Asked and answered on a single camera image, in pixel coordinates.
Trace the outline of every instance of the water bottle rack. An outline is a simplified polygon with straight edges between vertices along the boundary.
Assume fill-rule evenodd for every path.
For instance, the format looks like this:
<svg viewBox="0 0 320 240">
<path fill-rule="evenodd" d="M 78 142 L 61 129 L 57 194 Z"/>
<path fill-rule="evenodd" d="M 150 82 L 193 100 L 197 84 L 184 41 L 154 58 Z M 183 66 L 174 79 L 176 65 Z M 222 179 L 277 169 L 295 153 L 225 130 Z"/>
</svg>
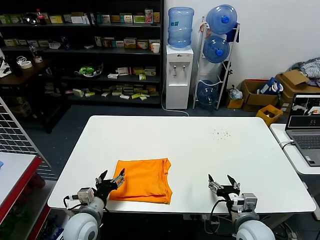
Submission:
<svg viewBox="0 0 320 240">
<path fill-rule="evenodd" d="M 233 48 L 234 48 L 235 43 L 237 42 L 237 36 L 239 34 L 239 29 L 240 29 L 240 24 L 238 23 L 236 28 L 234 28 L 235 35 L 234 35 L 233 41 L 231 42 L 232 45 L 230 46 L 229 56 L 225 60 L 225 61 L 228 61 L 227 66 L 224 64 L 224 62 L 212 63 L 212 64 L 222 64 L 222 67 L 224 67 L 225 73 L 224 73 L 224 76 L 223 76 L 223 80 L 221 80 L 221 78 L 219 76 L 219 73 L 217 73 L 216 76 L 217 76 L 218 82 L 216 82 L 214 84 L 206 84 L 206 83 L 202 82 L 203 84 L 205 84 L 207 86 L 216 86 L 218 84 L 222 84 L 220 92 L 218 92 L 219 98 L 218 98 L 218 102 L 217 102 L 217 105 L 216 105 L 216 108 L 215 108 L 216 110 L 219 109 L 220 101 L 221 101 L 221 98 L 222 98 L 222 94 L 223 94 L 223 91 L 224 91 L 226 80 L 227 80 L 227 77 L 228 77 L 228 74 L 229 74 L 229 70 L 230 70 L 230 67 L 231 67 Z M 210 29 L 209 25 L 207 24 L 207 22 L 205 21 L 205 17 L 204 16 L 202 17 L 202 24 L 200 25 L 200 30 L 199 31 L 201 32 L 201 34 L 200 34 L 199 47 L 198 47 L 199 54 L 198 54 L 198 60 L 197 60 L 197 74 L 196 74 L 195 88 L 194 88 L 194 93 L 193 93 L 193 107 L 192 107 L 193 109 L 195 109 L 196 102 L 198 101 L 198 97 L 197 97 L 198 84 L 199 84 L 199 82 L 202 81 L 200 79 L 200 73 L 201 73 L 201 71 L 200 71 L 200 60 L 203 59 L 203 58 L 206 58 L 204 56 L 204 44 L 205 44 L 206 38 L 211 36 L 211 29 Z"/>
</svg>

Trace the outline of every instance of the black metal shelving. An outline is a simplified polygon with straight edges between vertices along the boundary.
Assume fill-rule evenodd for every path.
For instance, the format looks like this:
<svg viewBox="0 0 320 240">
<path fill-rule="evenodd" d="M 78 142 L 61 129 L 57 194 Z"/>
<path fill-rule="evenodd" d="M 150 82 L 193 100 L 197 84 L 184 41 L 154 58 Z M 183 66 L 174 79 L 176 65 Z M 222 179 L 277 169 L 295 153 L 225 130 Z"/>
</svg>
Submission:
<svg viewBox="0 0 320 240">
<path fill-rule="evenodd" d="M 137 39 L 160 39 L 161 46 L 163 43 L 164 32 L 164 0 L 106 0 L 104 2 L 90 2 L 82 0 L 80 2 L 65 1 L 63 5 L 55 4 L 55 1 L 40 1 L 22 4 L 13 7 L 4 7 L 0 10 L 0 14 L 14 14 L 19 12 L 34 12 L 36 8 L 40 8 L 49 15 L 61 15 L 71 12 L 85 12 L 117 15 L 119 13 L 137 13 L 143 12 L 146 8 L 153 8 L 154 12 L 160 12 L 160 23 L 120 23 L 113 22 L 110 24 L 46 24 L 46 25 L 29 25 L 24 23 L 0 24 L 0 32 L 4 39 L 25 39 L 25 40 L 45 40 L 51 39 L 60 42 L 61 36 L 67 36 L 70 41 L 71 49 L 50 49 L 40 47 L 39 52 L 43 58 L 55 59 L 57 68 L 71 68 L 73 70 L 66 71 L 58 75 L 61 83 L 68 83 L 70 86 L 65 90 L 77 88 L 81 85 L 114 85 L 116 83 L 131 83 L 156 86 L 157 91 L 161 94 L 163 84 L 163 51 L 154 54 L 149 49 L 128 49 L 128 48 L 104 48 L 95 45 L 95 36 L 114 37 L 115 40 L 123 40 L 124 38 Z M 93 44 L 95 47 L 85 49 L 84 45 Z M 30 54 L 28 46 L 1 46 L 1 50 L 5 55 L 19 56 Z M 99 77 L 85 78 L 81 76 L 72 76 L 74 71 L 78 71 L 77 64 L 102 62 L 103 73 Z M 119 76 L 118 79 L 108 78 L 108 74 L 115 73 L 117 68 L 122 67 L 146 67 L 155 66 L 156 76 L 146 76 L 146 80 L 140 81 L 139 76 Z M 102 97 L 95 95 L 93 97 L 76 97 L 67 96 L 71 103 L 78 104 L 140 104 L 140 105 L 158 105 L 160 106 L 160 97 L 154 96 L 146 100 L 122 99 L 112 95 Z"/>
</svg>

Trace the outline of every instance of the water jug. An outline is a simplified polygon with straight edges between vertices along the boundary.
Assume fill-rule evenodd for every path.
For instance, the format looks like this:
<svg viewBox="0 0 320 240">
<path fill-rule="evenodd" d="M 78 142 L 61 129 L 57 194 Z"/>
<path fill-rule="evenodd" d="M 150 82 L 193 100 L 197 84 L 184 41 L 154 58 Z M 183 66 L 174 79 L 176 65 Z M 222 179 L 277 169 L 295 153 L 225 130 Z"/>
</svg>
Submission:
<svg viewBox="0 0 320 240">
<path fill-rule="evenodd" d="M 192 20 L 195 11 L 190 7 L 172 7 L 169 9 L 168 43 L 176 48 L 191 44 Z"/>
<path fill-rule="evenodd" d="M 229 43 L 219 36 L 210 36 L 204 41 L 203 54 L 214 64 L 223 62 L 229 55 Z"/>
<path fill-rule="evenodd" d="M 230 5 L 220 5 L 209 11 L 205 21 L 214 33 L 226 34 L 236 26 L 237 12 Z"/>
<path fill-rule="evenodd" d="M 210 86 L 213 84 L 210 80 L 203 80 L 198 84 L 197 99 L 205 109 L 215 107 L 218 102 L 216 86 Z"/>
</svg>

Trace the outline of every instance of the laptop screen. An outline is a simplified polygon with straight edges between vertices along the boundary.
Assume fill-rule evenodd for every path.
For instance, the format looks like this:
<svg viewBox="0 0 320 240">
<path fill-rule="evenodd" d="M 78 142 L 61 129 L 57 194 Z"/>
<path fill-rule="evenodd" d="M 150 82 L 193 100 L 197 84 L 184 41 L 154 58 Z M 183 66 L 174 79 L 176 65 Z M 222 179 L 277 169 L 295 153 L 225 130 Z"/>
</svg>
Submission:
<svg viewBox="0 0 320 240">
<path fill-rule="evenodd" d="M 286 128 L 320 129 L 320 93 L 295 94 Z"/>
</svg>

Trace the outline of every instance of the laptop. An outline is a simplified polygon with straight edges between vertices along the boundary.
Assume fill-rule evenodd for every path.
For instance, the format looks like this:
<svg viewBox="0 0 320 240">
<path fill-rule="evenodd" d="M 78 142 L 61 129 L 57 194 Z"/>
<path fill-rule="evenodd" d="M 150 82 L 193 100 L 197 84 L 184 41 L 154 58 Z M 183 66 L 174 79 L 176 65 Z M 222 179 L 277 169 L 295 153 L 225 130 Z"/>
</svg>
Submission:
<svg viewBox="0 0 320 240">
<path fill-rule="evenodd" d="M 320 93 L 294 95 L 285 131 L 306 162 L 320 167 Z"/>
</svg>

